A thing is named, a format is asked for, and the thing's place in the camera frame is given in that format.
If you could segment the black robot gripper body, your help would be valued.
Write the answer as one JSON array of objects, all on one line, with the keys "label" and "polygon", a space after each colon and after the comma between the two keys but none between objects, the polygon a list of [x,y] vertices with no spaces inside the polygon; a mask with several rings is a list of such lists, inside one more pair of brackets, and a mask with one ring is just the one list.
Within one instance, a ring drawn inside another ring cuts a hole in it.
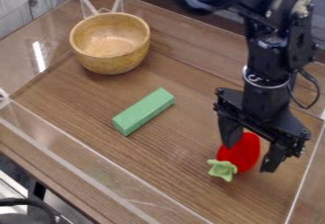
[{"label": "black robot gripper body", "polygon": [[289,109],[287,89],[258,88],[247,84],[242,91],[219,87],[212,110],[239,119],[248,129],[270,143],[278,141],[286,147],[286,157],[299,157],[311,132],[293,116]]}]

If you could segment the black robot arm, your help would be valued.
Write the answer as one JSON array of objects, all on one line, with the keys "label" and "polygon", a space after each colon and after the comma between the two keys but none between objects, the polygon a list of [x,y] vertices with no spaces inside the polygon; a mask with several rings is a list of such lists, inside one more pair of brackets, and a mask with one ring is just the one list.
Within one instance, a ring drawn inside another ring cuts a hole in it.
[{"label": "black robot arm", "polygon": [[243,18],[247,64],[243,89],[215,90],[214,111],[222,143],[234,148],[250,130],[269,142],[260,170],[273,173],[290,157],[299,157],[311,133],[290,113],[295,78],[313,84],[305,70],[314,61],[313,0],[172,0],[186,11],[208,15],[231,9]]}]

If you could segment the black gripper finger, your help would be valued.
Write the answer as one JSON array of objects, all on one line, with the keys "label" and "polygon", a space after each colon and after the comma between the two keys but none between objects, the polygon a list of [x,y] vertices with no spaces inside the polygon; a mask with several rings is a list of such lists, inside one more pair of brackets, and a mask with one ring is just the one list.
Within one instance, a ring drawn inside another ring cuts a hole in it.
[{"label": "black gripper finger", "polygon": [[262,158],[260,172],[274,173],[282,161],[286,159],[286,147],[273,141],[269,145],[269,150]]},{"label": "black gripper finger", "polygon": [[218,114],[218,128],[222,143],[227,148],[232,148],[243,135],[243,126],[239,119],[220,112]]}]

